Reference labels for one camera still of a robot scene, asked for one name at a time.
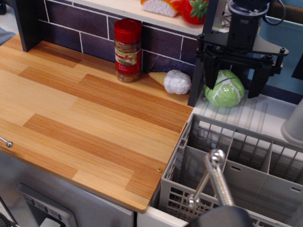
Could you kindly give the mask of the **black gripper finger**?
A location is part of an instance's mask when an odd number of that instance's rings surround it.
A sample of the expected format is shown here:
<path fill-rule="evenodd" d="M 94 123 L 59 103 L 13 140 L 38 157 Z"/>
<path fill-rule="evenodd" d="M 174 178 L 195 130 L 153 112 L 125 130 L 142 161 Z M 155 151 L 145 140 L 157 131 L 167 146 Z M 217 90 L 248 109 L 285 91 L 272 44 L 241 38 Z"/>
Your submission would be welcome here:
<path fill-rule="evenodd" d="M 219 61 L 216 56 L 205 54 L 204 56 L 204 72 L 205 84 L 213 89 L 217 80 Z"/>
<path fill-rule="evenodd" d="M 253 78 L 251 81 L 248 98 L 258 97 L 262 89 L 266 85 L 271 73 L 271 67 L 263 65 L 254 70 Z"/>

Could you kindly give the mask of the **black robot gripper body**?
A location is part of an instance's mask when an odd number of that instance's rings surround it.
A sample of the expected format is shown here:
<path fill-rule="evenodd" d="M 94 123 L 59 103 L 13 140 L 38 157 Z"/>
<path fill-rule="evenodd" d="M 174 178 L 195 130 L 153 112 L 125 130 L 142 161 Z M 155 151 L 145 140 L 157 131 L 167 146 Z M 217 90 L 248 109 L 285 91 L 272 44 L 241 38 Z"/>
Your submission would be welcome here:
<path fill-rule="evenodd" d="M 215 64 L 226 63 L 248 69 L 265 69 L 270 74 L 279 74 L 283 58 L 289 51 L 256 35 L 251 47 L 236 48 L 228 45 L 228 34 L 200 34 L 197 37 L 196 69 L 203 67 L 214 71 Z"/>

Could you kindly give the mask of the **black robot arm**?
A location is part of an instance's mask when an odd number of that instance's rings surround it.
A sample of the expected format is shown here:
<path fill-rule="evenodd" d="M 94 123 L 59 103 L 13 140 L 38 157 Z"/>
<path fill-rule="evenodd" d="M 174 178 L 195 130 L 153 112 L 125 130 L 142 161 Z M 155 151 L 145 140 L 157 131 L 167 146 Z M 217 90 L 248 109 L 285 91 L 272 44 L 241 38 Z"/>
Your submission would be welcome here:
<path fill-rule="evenodd" d="M 254 74 L 248 97 L 257 97 L 269 77 L 280 74 L 283 58 L 289 51 L 264 40 L 258 33 L 260 21 L 266 19 L 270 1 L 232 0 L 228 4 L 231 13 L 229 32 L 200 34 L 197 39 L 195 76 L 214 88 L 221 64 L 253 69 Z"/>

